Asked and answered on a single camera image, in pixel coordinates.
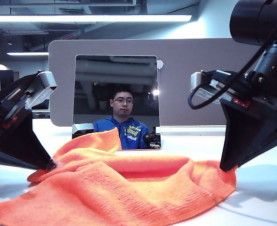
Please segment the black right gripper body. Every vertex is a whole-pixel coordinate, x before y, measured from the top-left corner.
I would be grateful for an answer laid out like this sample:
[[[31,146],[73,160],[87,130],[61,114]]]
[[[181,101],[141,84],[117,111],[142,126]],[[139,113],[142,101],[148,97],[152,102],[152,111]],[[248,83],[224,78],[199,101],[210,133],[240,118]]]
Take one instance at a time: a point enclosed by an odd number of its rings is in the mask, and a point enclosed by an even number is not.
[[[270,122],[277,127],[277,81],[251,71],[240,75],[233,71],[212,71],[210,86],[219,96],[227,120],[227,131],[243,131]]]

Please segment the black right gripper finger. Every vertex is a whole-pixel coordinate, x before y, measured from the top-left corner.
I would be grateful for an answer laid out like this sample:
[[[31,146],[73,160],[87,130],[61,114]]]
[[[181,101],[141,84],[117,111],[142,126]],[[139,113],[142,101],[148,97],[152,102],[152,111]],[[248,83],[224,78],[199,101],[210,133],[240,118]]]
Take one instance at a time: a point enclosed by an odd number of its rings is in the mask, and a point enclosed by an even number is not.
[[[277,125],[263,125],[256,132],[240,155],[237,166],[240,167],[257,156],[277,146]]]
[[[247,142],[265,125],[277,125],[275,112],[260,110],[248,113],[247,109],[234,103],[221,103],[226,117],[225,141],[220,161],[220,169],[227,172],[237,166]]]

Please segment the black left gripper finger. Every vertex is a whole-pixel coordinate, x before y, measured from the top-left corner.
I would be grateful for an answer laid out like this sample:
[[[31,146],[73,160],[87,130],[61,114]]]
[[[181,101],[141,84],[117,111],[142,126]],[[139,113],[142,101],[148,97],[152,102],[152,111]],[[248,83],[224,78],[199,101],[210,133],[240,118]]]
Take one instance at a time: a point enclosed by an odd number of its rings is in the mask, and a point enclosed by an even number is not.
[[[43,153],[14,150],[15,156],[0,152],[0,165],[32,170],[49,170],[49,156]]]
[[[57,167],[33,131],[30,110],[21,111],[8,121],[0,117],[0,152],[15,156],[14,150],[43,153],[49,156],[49,170]]]

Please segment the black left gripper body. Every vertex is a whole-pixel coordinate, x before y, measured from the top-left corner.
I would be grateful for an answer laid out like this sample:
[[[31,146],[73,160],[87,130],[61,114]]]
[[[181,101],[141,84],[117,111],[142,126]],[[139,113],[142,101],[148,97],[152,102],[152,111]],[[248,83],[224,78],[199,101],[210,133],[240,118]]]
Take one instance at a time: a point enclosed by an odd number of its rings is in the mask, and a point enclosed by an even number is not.
[[[8,84],[0,90],[0,117],[10,120],[21,111],[45,101],[45,72],[38,71]]]

